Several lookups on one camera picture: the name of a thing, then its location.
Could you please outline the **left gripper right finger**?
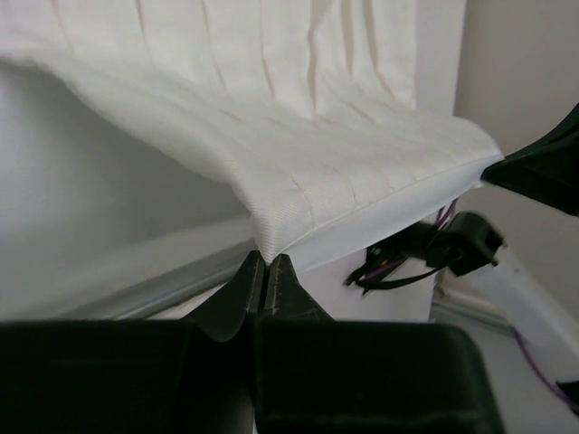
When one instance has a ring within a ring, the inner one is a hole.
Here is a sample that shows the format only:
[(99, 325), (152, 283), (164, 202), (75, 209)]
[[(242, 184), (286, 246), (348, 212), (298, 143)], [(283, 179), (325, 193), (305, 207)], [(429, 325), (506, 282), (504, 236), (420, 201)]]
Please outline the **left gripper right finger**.
[(333, 318), (301, 286), (291, 258), (279, 255), (269, 268), (260, 321), (333, 322)]

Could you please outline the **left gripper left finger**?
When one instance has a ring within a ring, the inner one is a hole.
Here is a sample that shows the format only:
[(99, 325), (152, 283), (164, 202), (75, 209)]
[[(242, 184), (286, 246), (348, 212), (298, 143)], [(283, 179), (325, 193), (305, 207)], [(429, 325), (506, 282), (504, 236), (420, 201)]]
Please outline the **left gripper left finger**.
[(257, 312), (263, 283), (265, 261), (257, 250), (251, 251), (233, 277), (183, 317), (216, 343), (226, 343), (238, 335), (247, 315)]

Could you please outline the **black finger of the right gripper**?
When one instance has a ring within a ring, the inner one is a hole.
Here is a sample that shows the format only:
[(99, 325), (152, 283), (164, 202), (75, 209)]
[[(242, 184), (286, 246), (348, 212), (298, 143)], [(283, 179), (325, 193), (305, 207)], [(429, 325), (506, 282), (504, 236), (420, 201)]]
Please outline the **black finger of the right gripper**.
[(549, 133), (486, 168), (481, 180), (578, 214), (578, 108)]

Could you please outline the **white pleated skirt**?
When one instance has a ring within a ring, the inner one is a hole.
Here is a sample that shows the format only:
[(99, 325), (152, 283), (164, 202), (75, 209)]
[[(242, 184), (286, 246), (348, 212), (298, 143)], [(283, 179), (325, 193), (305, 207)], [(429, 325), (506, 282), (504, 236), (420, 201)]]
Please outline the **white pleated skirt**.
[(414, 1), (4, 1), (1, 56), (232, 187), (262, 257), (315, 268), (431, 215), (502, 154), (416, 107)]

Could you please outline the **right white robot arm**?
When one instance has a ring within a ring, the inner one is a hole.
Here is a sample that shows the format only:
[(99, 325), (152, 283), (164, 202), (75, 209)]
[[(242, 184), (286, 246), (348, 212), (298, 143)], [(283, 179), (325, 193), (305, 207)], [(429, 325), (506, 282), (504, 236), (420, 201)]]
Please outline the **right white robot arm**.
[[(535, 143), (489, 166), (482, 182), (578, 214), (578, 110)], [(465, 275), (509, 322), (523, 355), (555, 395), (578, 402), (578, 324), (506, 245), (498, 262)]]

